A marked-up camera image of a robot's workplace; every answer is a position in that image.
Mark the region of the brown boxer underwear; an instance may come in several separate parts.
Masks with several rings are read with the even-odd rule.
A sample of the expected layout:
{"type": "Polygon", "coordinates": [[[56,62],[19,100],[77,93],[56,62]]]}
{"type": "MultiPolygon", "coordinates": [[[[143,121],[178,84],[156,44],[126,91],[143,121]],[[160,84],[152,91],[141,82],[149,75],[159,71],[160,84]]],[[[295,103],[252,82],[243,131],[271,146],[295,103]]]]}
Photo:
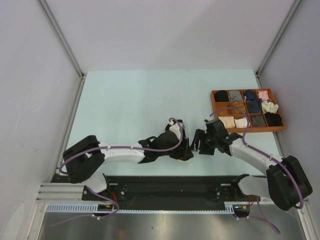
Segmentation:
{"type": "Polygon", "coordinates": [[[246,109],[246,105],[243,101],[235,101],[231,103],[231,106],[233,108],[236,108],[238,110],[241,110],[242,112],[246,113],[247,109],[246,109]]]}

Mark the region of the navy blue underwear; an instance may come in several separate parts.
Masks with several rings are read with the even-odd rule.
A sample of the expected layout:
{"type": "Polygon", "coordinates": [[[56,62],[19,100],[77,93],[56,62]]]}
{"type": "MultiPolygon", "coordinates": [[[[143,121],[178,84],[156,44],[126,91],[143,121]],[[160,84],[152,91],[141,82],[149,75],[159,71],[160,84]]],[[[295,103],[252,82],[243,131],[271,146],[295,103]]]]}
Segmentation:
{"type": "Polygon", "coordinates": [[[248,101],[246,107],[249,114],[259,114],[262,111],[262,99],[248,101]]]}

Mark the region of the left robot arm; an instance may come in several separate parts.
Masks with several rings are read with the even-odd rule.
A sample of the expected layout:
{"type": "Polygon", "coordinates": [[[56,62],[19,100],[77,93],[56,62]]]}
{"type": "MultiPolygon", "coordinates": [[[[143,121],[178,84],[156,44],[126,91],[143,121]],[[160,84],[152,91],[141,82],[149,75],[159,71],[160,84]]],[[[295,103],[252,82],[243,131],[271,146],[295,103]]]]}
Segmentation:
{"type": "Polygon", "coordinates": [[[162,156],[181,161],[193,158],[189,138],[182,134],[182,139],[179,139],[177,134],[167,130],[158,137],[139,140],[125,149],[103,144],[95,135],[89,135],[63,152],[65,174],[69,182],[86,185],[100,200],[107,199],[111,193],[104,174],[99,172],[102,165],[147,164],[162,156]]]}

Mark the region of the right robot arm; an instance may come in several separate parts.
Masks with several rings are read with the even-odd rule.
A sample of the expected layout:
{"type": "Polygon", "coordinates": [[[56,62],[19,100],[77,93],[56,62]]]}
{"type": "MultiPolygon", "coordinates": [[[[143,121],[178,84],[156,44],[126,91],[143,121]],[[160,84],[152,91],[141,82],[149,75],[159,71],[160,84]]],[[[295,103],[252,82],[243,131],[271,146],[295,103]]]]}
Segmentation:
{"type": "Polygon", "coordinates": [[[219,119],[205,123],[206,129],[197,129],[190,148],[201,155],[222,154],[240,159],[263,174],[262,177],[243,174],[230,188],[231,196],[242,201],[248,195],[268,198],[281,210],[302,208],[303,201],[313,188],[299,160],[289,155],[282,157],[267,153],[246,142],[238,133],[228,133],[219,119]]]}

